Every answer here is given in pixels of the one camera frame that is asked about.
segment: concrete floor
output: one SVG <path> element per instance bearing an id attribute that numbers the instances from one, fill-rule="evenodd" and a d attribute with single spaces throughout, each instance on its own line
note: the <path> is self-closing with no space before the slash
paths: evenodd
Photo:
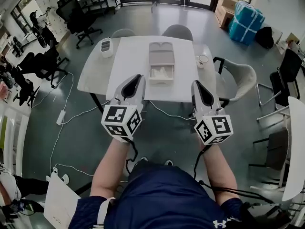
<path id="1" fill-rule="evenodd" d="M 230 40 L 228 34 L 218 27 L 214 13 L 200 9 L 158 5 L 154 7 L 152 14 L 150 6 L 123 7 L 115 15 L 109 13 L 105 17 L 98 18 L 93 27 L 102 28 L 103 34 L 97 33 L 92 37 L 94 42 L 98 43 L 121 28 L 132 29 L 137 35 L 161 35 L 172 24 L 187 26 L 192 31 L 194 42 L 207 44 L 213 57 L 224 57 L 236 63 L 251 65 L 256 71 L 258 82 L 270 85 L 270 73 L 280 66 L 281 55 L 275 47 L 268 51 L 255 42 L 247 47 Z M 82 68 L 94 46 L 84 40 L 80 44 L 81 49 L 77 50 L 76 42 L 77 37 L 70 36 L 60 52 L 62 56 L 66 55 L 71 60 L 66 70 L 74 75 L 74 86 L 68 99 L 65 120 L 95 107 L 88 93 L 77 90 Z M 227 97 L 233 96 L 236 85 L 225 70 L 223 76 L 228 83 Z M 32 110 L 24 144 L 24 177 L 44 180 L 45 176 L 49 174 L 50 156 L 60 130 L 60 126 L 56 125 L 56 120 L 64 107 L 71 83 L 72 78 L 68 75 L 55 91 Z M 50 90 L 50 83 L 44 81 L 35 103 L 39 103 Z M 270 96 L 269 92 L 262 92 L 263 99 L 268 99 Z M 101 103 L 105 102 L 104 96 L 99 96 L 99 99 Z M 173 115 L 186 117 L 191 110 L 190 104 L 168 102 L 155 102 L 155 104 Z M 256 122 L 257 117 L 270 113 L 272 110 L 272 104 L 264 108 L 258 106 L 255 89 L 252 89 L 237 103 L 226 107 L 226 112 L 231 116 L 234 135 L 221 144 L 221 149 L 236 176 L 240 189 L 250 190 L 250 185 L 261 186 L 258 182 L 261 175 L 275 178 L 279 176 L 277 172 L 266 175 L 264 168 L 248 169 L 249 163 L 263 164 L 266 156 L 267 144 L 257 144 L 254 147 L 252 142 L 268 137 L 269 133 L 279 129 L 282 125 L 279 123 L 266 127 L 281 121 L 280 116 L 262 121 L 260 125 Z M 195 135 L 190 134 L 188 123 L 182 119 L 170 118 L 162 114 L 151 104 L 147 106 L 147 111 L 145 121 L 134 138 L 139 150 L 138 159 L 146 156 L 149 160 L 162 163 L 170 158 L 176 166 L 193 175 L 193 166 L 199 149 Z M 74 118 L 65 125 L 54 150 L 52 166 L 60 163 L 93 174 L 111 141 L 110 136 L 101 125 L 101 117 L 101 113 L 96 109 Z M 129 157 L 133 155 L 133 150 L 130 149 Z M 74 190 L 92 180 L 92 177 L 72 168 L 58 168 L 60 175 L 64 173 L 69 175 L 69 186 Z M 126 174 L 127 172 L 124 171 L 122 180 L 126 179 Z M 203 162 L 198 166 L 197 174 L 197 179 L 207 181 Z M 281 192 L 261 192 L 261 194 L 278 202 L 282 196 Z M 30 198 L 38 201 L 44 200 L 44 196 L 30 196 Z M 31 220 L 34 228 L 41 226 L 47 228 L 48 222 L 42 215 L 35 214 Z"/>

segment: black backpack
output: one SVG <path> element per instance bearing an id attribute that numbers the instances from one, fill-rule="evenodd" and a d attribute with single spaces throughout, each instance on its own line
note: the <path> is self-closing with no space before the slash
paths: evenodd
<path id="1" fill-rule="evenodd" d="M 274 41 L 272 38 L 271 27 L 264 27 L 260 29 L 255 35 L 255 40 L 266 49 L 272 48 Z"/>

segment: power strip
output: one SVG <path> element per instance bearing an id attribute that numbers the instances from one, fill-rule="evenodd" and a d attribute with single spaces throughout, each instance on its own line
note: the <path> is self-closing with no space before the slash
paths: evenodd
<path id="1" fill-rule="evenodd" d="M 61 113 L 59 114 L 59 116 L 58 116 L 58 119 L 57 119 L 57 121 L 56 121 L 56 124 L 57 125 L 62 125 L 62 123 L 63 123 L 63 118 L 65 117 L 65 114 L 66 114 L 66 111 L 61 111 Z"/>

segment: navy t-shirt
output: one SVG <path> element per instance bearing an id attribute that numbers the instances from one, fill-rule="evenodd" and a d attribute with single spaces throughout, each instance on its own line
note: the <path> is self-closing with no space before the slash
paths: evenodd
<path id="1" fill-rule="evenodd" d="M 105 198 L 78 200 L 69 229 L 97 224 Z M 177 167 L 158 167 L 129 182 L 121 197 L 108 208 L 105 229 L 215 229 L 240 218 L 242 202 L 232 198 L 221 206 L 189 174 Z"/>

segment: small white container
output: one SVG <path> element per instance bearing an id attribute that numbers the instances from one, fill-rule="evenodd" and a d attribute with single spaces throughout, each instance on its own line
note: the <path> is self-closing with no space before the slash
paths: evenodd
<path id="1" fill-rule="evenodd" d="M 149 44 L 149 82 L 151 84 L 172 83 L 174 65 L 171 42 L 151 42 Z"/>
<path id="2" fill-rule="evenodd" d="M 113 43 L 110 37 L 101 41 L 101 52 L 104 58 L 109 58 L 113 55 Z"/>

